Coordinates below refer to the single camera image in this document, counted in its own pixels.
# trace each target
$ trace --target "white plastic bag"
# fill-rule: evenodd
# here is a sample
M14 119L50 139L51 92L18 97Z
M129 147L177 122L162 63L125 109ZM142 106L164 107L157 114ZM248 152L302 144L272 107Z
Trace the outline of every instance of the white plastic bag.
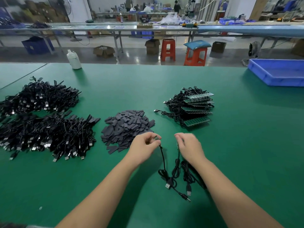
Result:
M182 19L180 16L177 15L177 13L168 14L165 18L163 18L160 22L161 25L178 25L180 22L182 22Z
M152 13L152 8L150 8L150 6L146 6L146 8L143 10L143 12L145 13Z

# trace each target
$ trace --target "floor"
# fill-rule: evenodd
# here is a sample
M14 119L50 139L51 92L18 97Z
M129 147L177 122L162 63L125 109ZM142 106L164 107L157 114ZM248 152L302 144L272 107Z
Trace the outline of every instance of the floor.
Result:
M93 54L93 48L106 45L115 47L114 39L112 37L94 37L86 38L82 37L80 42L71 42L70 38L59 37L59 41L63 46L64 53L59 50L59 45L56 40L52 40L52 44L55 47L55 54L44 55L28 55L21 41L28 39L26 36L10 36L1 37L1 40L6 48L0 47L0 62L43 62L43 63L67 63L66 58L67 49L75 51L82 63L107 63L107 64L145 64L145 65L179 65L184 64L186 49L183 45L188 41L188 37L177 37L176 40L176 61L166 59L165 62L160 60L159 55L147 55L144 38L130 38L122 37L124 53L120 53L120 57L116 60L116 57L101 58ZM226 48L224 53L214 53L208 49L206 66L232 66L242 67L242 59L248 58L249 44L254 41L262 41L262 38L223 38L223 37L206 37L198 38L195 40L203 39L210 44L215 41L226 42ZM266 40L263 47L260 58L266 58L269 52L269 48L272 46L272 40ZM272 59L303 59L303 57L296 56L290 53L293 43L280 40L277 46L273 50L269 58Z

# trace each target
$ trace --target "spray can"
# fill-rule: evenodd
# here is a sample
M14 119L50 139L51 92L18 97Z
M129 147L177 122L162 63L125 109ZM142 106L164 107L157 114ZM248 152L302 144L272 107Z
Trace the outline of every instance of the spray can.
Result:
M122 13L120 13L120 23L123 23L123 15L122 15Z
M75 53L74 51L71 52L71 50L68 49L66 56L70 62L70 65L72 66L72 69L74 69L74 70L81 69L81 63L79 61L77 53Z

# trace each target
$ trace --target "person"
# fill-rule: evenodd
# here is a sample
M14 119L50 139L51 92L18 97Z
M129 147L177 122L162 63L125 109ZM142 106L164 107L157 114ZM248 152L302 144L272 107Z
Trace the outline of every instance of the person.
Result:
M126 2L125 2L125 8L126 8L127 12L130 11L132 5L133 5L132 0L126 0Z
M162 138L152 132L137 135L125 157L56 227L107 227L132 172L161 144L160 140L154 139L155 136ZM283 227L205 157L200 142L193 134L177 133L175 138L180 153L202 177L229 228Z
M181 10L180 5L178 4L178 1L175 1L175 5L174 5L174 12L177 12L177 14L179 14L179 11Z

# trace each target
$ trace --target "red plastic stool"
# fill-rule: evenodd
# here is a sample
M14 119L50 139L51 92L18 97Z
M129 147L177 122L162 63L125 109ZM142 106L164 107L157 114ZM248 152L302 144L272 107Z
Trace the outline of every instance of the red plastic stool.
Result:
M193 56L188 57L190 49L187 48L187 54L184 62L184 66L205 66L206 63L206 57L207 57L207 47L204 48L198 48L193 50ZM205 57L204 59L201 59L199 56L200 52L204 51L205 52Z
M175 40L174 39L163 39L161 49L161 60L165 61L166 57L172 57L175 61Z

